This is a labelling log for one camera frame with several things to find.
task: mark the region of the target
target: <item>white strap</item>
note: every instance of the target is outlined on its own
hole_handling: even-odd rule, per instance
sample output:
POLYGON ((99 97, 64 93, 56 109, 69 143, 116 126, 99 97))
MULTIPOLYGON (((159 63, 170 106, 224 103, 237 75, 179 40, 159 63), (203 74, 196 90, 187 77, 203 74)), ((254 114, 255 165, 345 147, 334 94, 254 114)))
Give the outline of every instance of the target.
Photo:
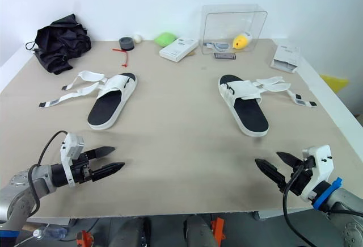
POLYGON ((314 101, 303 101, 300 95, 295 94, 291 90, 287 90, 287 92, 295 104, 305 107, 316 107, 316 103, 314 101))
POLYGON ((285 82, 284 79, 281 76, 278 77, 272 77, 272 78, 266 78, 266 79, 256 79, 256 82, 254 82, 254 84, 257 84, 256 86, 259 85, 271 85, 271 84, 276 84, 278 82, 285 82))
POLYGON ((76 78, 74 79, 74 81, 71 84, 65 85, 62 87, 62 90, 69 90, 73 87, 75 81, 81 78, 84 81, 89 81, 89 82, 96 82, 96 81, 100 81, 102 83, 105 83, 107 81, 107 78, 104 77, 104 74, 100 74, 100 73, 95 73, 95 72, 91 72, 91 71, 81 71, 78 73, 78 75, 76 76, 76 78))
POLYGON ((41 102, 39 104, 39 107, 47 108, 47 107, 57 105, 58 103, 65 101, 67 99, 70 99, 70 98, 76 98, 76 97, 88 95, 88 94, 92 93, 94 90, 96 90, 97 88, 99 88, 99 82, 96 82, 96 83, 92 84, 91 86, 78 89, 77 92, 66 94, 63 97, 60 97, 53 101, 41 102))
POLYGON ((243 100, 256 99, 258 104, 261 103, 261 93, 269 92, 283 92, 286 91, 295 104, 315 107, 316 103, 313 101, 303 101, 301 96, 289 90, 291 83, 286 83, 282 77, 272 77, 267 79, 257 79, 255 82, 251 81, 231 81, 224 83, 223 93, 225 99, 230 106, 234 105, 237 98, 243 100))
POLYGON ((110 91, 117 91, 120 90, 121 92, 126 88, 126 84, 131 80, 132 78, 125 76, 125 75, 116 75, 112 78, 109 78, 108 81, 101 86, 100 93, 98 94, 97 98, 102 97, 106 93, 110 91))

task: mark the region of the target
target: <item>roll of tape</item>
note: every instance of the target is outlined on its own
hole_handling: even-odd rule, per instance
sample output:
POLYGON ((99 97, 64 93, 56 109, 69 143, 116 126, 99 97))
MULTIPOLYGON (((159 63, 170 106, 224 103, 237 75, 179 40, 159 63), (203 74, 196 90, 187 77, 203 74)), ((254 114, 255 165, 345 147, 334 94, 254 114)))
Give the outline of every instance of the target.
POLYGON ((134 41, 131 37, 122 37, 119 40, 119 43, 122 50, 130 51, 134 49, 134 41))

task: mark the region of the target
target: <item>blue ring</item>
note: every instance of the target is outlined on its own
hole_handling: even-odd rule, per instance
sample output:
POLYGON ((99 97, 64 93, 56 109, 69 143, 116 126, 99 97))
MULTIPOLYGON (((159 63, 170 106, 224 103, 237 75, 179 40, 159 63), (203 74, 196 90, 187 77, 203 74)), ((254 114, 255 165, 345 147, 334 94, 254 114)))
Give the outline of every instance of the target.
POLYGON ((316 210, 319 210, 319 207, 322 205, 322 203, 339 187, 341 187, 341 182, 343 180, 340 177, 337 177, 337 179, 333 182, 333 184, 328 187, 322 195, 318 199, 316 199, 315 203, 313 204, 313 207, 316 210))

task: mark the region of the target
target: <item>black bag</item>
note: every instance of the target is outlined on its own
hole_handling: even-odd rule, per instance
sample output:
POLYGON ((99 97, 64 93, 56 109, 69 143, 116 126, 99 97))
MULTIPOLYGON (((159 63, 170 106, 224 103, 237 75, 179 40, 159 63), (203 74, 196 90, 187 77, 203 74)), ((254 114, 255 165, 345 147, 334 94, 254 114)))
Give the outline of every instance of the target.
POLYGON ((68 59, 78 58, 91 49, 87 31, 77 23, 74 14, 38 30, 35 43, 38 45, 34 49, 35 56, 48 72, 55 75, 73 68, 68 64, 68 59))

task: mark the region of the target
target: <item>beige tabletop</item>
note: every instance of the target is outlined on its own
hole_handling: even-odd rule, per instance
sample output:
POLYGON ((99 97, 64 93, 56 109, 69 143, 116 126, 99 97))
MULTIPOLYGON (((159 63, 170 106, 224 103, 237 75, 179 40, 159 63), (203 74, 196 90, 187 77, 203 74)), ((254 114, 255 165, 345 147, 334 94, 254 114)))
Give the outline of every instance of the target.
MULTIPOLYGON (((236 60, 215 60, 196 54, 179 63, 158 56, 151 41, 129 52, 129 66, 118 42, 94 42, 81 58, 70 60, 72 70, 58 76, 44 70, 35 57, 0 95, 1 186, 12 175, 34 164, 48 139, 59 129, 82 135, 86 147, 115 146, 116 151, 93 163, 126 162, 116 174, 75 188, 64 186, 41 200, 38 217, 130 216, 197 212, 256 211, 282 208, 282 194, 262 174, 255 158, 266 158, 289 178, 291 169, 276 151, 301 157, 301 150, 330 144, 335 169, 332 182, 363 196, 363 164, 325 109, 298 74, 271 69, 275 45, 260 40, 253 52, 237 53, 236 60), (43 101, 59 98, 63 85, 81 70, 115 74, 131 72, 138 86, 115 125, 94 131, 87 116, 96 94, 40 109, 43 101), (218 92, 224 74, 242 79, 283 76, 303 99, 316 108, 294 104, 286 93, 264 93, 261 109, 269 121, 266 136, 254 139, 238 128, 218 92)), ((60 162, 55 139, 43 164, 60 162)), ((289 207, 310 206, 293 194, 289 207)))

